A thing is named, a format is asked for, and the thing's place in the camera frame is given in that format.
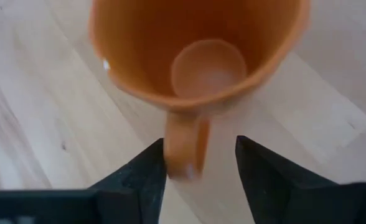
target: light wood floor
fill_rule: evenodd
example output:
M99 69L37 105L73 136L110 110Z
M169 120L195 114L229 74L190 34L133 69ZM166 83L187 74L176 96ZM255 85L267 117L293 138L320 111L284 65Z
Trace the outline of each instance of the light wood floor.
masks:
M88 187L163 136L87 37L91 0L0 0L0 189ZM314 0L275 76L215 118L204 178L167 183L161 223L253 223L237 134L334 181L366 180L366 0Z

